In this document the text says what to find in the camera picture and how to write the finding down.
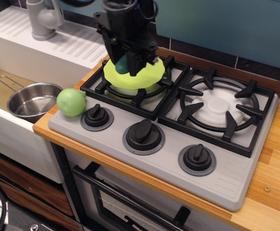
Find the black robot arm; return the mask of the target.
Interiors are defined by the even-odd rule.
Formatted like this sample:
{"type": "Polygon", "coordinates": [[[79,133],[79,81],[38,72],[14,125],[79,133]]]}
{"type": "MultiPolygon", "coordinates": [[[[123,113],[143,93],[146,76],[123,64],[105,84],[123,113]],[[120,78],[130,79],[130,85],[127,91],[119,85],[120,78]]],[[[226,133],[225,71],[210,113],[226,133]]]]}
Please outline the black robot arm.
{"type": "Polygon", "coordinates": [[[119,73],[134,77],[146,64],[154,65],[158,59],[158,44],[149,32],[148,24],[157,16],[156,2],[103,0],[101,5],[105,12],[94,13],[93,18],[112,63],[125,65],[119,73]]]}

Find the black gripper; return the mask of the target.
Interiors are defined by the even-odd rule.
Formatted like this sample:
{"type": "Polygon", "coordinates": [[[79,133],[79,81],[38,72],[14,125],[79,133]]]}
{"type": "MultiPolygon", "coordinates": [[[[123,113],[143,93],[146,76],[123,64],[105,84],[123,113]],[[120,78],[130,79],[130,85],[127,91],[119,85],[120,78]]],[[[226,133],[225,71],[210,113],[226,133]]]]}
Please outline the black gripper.
{"type": "Polygon", "coordinates": [[[157,62],[157,42],[148,24],[158,14],[156,4],[103,4],[105,12],[93,14],[114,65],[127,65],[134,77],[147,63],[157,62]]]}

